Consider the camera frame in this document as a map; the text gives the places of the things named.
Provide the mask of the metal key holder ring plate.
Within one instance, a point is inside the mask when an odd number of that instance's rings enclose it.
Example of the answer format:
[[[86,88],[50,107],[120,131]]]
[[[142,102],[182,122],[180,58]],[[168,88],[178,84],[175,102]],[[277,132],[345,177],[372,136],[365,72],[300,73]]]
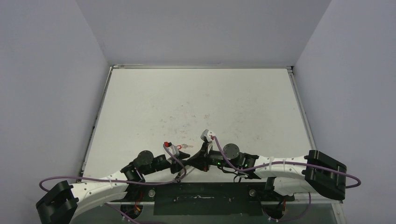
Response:
[[[185,169],[180,170],[177,175],[175,176],[174,180],[177,180],[178,182],[188,176],[192,171],[194,171],[195,168],[192,166],[185,166]]]

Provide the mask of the red tagged key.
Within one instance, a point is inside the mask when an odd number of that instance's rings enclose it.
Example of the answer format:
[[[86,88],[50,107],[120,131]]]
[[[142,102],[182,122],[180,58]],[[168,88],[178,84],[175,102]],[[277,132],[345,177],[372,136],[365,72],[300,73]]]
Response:
[[[181,150],[181,149],[192,148],[192,147],[194,147],[194,146],[192,146],[192,145],[187,145],[187,144],[181,144],[181,145],[175,145],[175,147],[176,147],[178,150]]]

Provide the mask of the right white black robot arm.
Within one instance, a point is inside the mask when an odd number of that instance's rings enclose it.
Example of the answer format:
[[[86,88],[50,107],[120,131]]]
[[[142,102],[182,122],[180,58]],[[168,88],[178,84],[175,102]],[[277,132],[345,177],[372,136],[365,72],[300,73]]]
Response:
[[[210,166],[231,168],[246,179],[265,180],[264,194],[269,200],[295,193],[318,193],[332,200],[344,200],[347,171],[345,164],[318,150],[293,158],[274,158],[242,153],[236,144],[215,151],[212,143],[187,160],[201,171]]]

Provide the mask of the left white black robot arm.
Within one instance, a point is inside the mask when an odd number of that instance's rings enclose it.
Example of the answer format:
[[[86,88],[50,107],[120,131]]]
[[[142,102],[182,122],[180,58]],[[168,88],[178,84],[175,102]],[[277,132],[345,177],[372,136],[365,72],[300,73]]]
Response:
[[[43,224],[68,224],[82,213],[105,203],[123,198],[133,201],[139,196],[139,186],[150,185],[145,181],[145,175],[165,169],[170,169],[173,174],[186,170],[189,157],[189,154],[171,147],[157,157],[144,150],[120,171],[103,178],[77,177],[80,182],[70,184],[69,177],[61,177],[61,182],[51,189],[46,189],[40,182],[40,188],[46,192],[36,203],[40,221]]]

